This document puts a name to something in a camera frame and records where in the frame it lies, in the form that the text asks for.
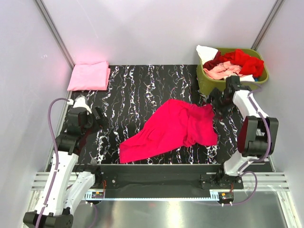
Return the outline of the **black marbled table mat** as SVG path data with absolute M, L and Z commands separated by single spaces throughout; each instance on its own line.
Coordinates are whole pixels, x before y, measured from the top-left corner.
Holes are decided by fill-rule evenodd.
M 106 91 L 77 91 L 70 97 L 85 96 L 89 105 L 101 107 L 109 128 L 88 137 L 78 159 L 87 164 L 118 164 L 119 145 L 136 135 L 151 115 L 167 100 L 177 99 L 203 106 L 205 95 L 199 90 L 195 65 L 111 66 Z M 143 165 L 217 164 L 228 160 L 237 150 L 237 136 L 243 123 L 234 107 L 223 119 L 214 121 L 218 134 L 216 146 L 195 144 L 179 147 L 156 157 L 141 160 Z

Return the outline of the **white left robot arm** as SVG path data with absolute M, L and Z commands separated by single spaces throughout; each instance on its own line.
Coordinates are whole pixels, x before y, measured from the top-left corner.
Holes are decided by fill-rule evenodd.
M 100 107 L 89 112 L 84 107 L 72 107 L 68 112 L 66 132 L 56 138 L 54 160 L 43 193 L 37 205 L 23 217 L 29 228 L 70 228 L 73 215 L 90 188 L 104 183 L 99 166 L 87 164 L 79 169 L 76 181 L 69 184 L 74 166 L 89 135 L 108 127 Z

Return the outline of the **folded pink t shirt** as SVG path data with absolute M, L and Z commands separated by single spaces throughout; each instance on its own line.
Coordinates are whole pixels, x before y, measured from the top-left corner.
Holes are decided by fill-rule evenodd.
M 77 64 L 73 68 L 67 91 L 106 91 L 111 69 L 104 61 L 96 64 Z

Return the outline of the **aluminium frame rail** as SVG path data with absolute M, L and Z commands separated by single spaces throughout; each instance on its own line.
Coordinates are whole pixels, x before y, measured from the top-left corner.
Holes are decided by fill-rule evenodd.
M 256 172 L 257 191 L 289 191 L 289 187 L 282 172 Z M 35 176 L 32 190 L 43 190 L 48 179 L 48 172 L 38 172 Z M 242 177 L 240 183 L 234 184 L 234 191 L 252 191 L 255 186 L 255 178 L 252 174 Z

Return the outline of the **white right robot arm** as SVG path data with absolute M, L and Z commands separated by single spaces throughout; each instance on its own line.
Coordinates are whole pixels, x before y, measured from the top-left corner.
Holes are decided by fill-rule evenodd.
M 245 168 L 255 162 L 263 162 L 273 153 L 278 131 L 278 119 L 269 117 L 254 98 L 248 86 L 231 86 L 223 92 L 214 88 L 207 98 L 216 111 L 216 117 L 224 117 L 236 106 L 243 117 L 243 125 L 237 137 L 236 152 L 222 164 L 216 184 L 227 188 L 232 176 L 241 176 Z

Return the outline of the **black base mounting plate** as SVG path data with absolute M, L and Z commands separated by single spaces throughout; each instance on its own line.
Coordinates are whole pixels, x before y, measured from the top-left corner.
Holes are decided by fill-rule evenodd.
M 110 198 L 203 198 L 209 191 L 242 190 L 240 177 L 224 174 L 216 164 L 107 164 L 99 165 L 92 189 L 105 191 Z

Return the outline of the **white cloth in basket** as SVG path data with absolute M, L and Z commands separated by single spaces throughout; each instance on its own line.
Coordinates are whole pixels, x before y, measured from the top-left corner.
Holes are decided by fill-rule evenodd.
M 202 64 L 205 64 L 206 62 L 213 60 L 218 52 L 216 48 L 201 46 L 201 45 L 196 46 L 196 51 L 198 53 L 198 56 Z

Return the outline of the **olive green plastic basket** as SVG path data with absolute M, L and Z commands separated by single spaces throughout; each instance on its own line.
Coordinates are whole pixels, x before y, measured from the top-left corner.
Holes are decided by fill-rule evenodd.
M 221 55 L 224 55 L 225 53 L 235 51 L 237 48 L 221 47 L 216 49 L 221 52 Z M 239 49 L 244 51 L 246 54 L 249 54 L 250 56 L 257 57 L 262 60 L 261 56 L 252 49 L 248 49 L 248 48 L 239 48 Z M 200 63 L 197 66 L 197 79 L 198 79 L 200 91 L 205 95 L 209 95 L 214 88 L 218 88 L 220 91 L 223 91 L 226 87 L 226 79 L 222 79 L 222 80 L 211 79 L 206 75 L 203 69 L 204 69 L 203 64 L 200 60 Z M 265 83 L 268 80 L 268 78 L 269 78 L 269 74 L 266 67 L 264 66 L 263 73 L 259 77 L 260 80 L 259 82 L 254 82 L 254 77 L 252 75 L 240 76 L 240 82 L 243 85 L 250 86 L 250 88 L 254 90 L 257 89 L 258 86 Z

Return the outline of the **aluminium corner post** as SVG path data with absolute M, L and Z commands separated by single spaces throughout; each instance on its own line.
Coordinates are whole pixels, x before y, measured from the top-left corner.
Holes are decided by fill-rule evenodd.
M 273 21 L 275 20 L 277 14 L 279 13 L 281 7 L 283 6 L 285 0 L 276 0 L 267 16 L 265 19 L 260 31 L 258 32 L 251 49 L 257 51 L 258 47 L 262 43 L 265 35 L 267 34 L 268 30 L 270 29 Z
M 43 20 L 45 21 L 49 31 L 51 32 L 55 42 L 57 43 L 61 53 L 63 54 L 65 60 L 67 61 L 69 67 L 73 69 L 75 66 L 74 60 L 72 59 L 46 5 L 44 4 L 44 1 L 43 0 L 33 0 L 33 1 L 37 9 L 39 10 Z

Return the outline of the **magenta t shirt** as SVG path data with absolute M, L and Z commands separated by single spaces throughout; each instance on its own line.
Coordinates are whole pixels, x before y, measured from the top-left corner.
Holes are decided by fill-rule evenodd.
M 169 99 L 148 119 L 142 130 L 120 144 L 119 161 L 144 160 L 196 143 L 215 146 L 218 135 L 213 128 L 213 118 L 210 104 L 197 106 Z

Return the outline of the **right aluminium corner post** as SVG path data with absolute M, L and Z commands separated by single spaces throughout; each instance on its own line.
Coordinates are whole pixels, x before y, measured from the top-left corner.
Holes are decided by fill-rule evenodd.
M 265 35 L 267 34 L 268 30 L 270 29 L 273 21 L 275 20 L 277 14 L 279 13 L 281 7 L 283 6 L 285 0 L 276 0 L 267 16 L 265 19 L 260 31 L 258 32 L 251 49 L 257 51 L 258 47 L 262 43 Z

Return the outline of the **peach garment in basket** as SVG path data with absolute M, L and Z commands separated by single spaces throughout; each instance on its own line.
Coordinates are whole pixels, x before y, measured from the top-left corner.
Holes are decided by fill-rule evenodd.
M 230 61 L 219 63 L 217 66 L 213 67 L 211 70 L 204 68 L 206 75 L 214 80 L 226 79 L 230 75 L 243 76 L 240 71 L 242 67 L 239 65 L 234 65 Z

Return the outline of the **left aluminium corner post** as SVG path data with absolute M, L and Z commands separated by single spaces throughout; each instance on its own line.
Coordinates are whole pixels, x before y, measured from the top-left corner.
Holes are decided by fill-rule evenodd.
M 73 69 L 75 66 L 74 60 L 72 59 L 46 5 L 44 4 L 44 1 L 43 0 L 33 0 L 33 1 L 37 9 L 39 10 L 43 20 L 45 21 L 49 31 L 51 32 L 55 42 L 57 43 L 61 53 L 63 54 L 65 60 L 67 61 L 69 67 Z

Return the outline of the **dark red garment in basket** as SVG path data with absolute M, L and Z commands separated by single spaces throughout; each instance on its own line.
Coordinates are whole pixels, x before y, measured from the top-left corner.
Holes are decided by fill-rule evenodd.
M 220 63 L 220 57 L 221 57 L 221 52 L 218 51 L 212 60 L 204 63 L 203 68 L 207 69 L 207 70 L 212 70 L 214 67 L 216 67 Z

